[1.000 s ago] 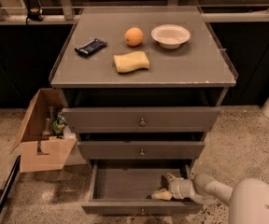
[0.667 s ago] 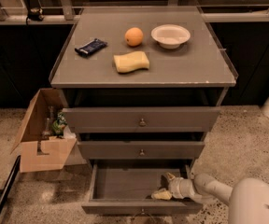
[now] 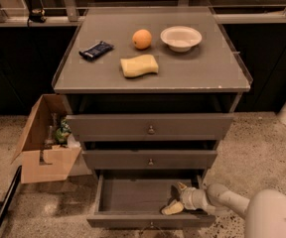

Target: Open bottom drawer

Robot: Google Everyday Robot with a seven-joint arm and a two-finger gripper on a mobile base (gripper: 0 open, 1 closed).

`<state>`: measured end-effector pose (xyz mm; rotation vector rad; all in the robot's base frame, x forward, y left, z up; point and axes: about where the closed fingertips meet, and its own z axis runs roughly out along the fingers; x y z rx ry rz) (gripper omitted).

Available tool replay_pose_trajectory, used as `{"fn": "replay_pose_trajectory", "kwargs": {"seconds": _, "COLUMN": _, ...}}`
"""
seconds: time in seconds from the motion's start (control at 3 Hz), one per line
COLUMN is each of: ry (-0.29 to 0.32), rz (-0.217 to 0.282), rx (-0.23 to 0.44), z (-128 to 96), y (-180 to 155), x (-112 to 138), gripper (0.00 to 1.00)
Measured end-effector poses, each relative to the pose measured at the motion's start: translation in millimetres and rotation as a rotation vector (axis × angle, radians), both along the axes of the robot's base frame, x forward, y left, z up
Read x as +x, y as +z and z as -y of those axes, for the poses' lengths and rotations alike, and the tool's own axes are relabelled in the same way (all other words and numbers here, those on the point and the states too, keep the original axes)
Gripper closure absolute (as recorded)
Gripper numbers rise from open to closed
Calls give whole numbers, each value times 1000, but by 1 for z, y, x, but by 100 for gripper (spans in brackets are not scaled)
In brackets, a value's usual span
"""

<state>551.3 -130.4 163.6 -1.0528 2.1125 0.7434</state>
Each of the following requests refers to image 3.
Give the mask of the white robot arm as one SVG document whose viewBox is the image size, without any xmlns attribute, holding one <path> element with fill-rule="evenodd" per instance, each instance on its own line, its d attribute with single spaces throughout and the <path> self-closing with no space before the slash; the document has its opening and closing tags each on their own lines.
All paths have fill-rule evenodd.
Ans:
<svg viewBox="0 0 286 238">
<path fill-rule="evenodd" d="M 238 113 L 201 186 L 180 182 L 178 192 L 162 214 L 232 212 L 244 238 L 286 238 L 286 101 L 277 114 Z"/>
</svg>

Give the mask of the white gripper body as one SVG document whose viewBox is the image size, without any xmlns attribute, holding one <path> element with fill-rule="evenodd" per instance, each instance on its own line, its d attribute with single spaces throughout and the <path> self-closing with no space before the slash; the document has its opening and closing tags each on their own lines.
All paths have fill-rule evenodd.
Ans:
<svg viewBox="0 0 286 238">
<path fill-rule="evenodd" d="M 208 210 L 208 200 L 203 189 L 186 187 L 180 193 L 180 201 L 187 210 Z"/>
</svg>

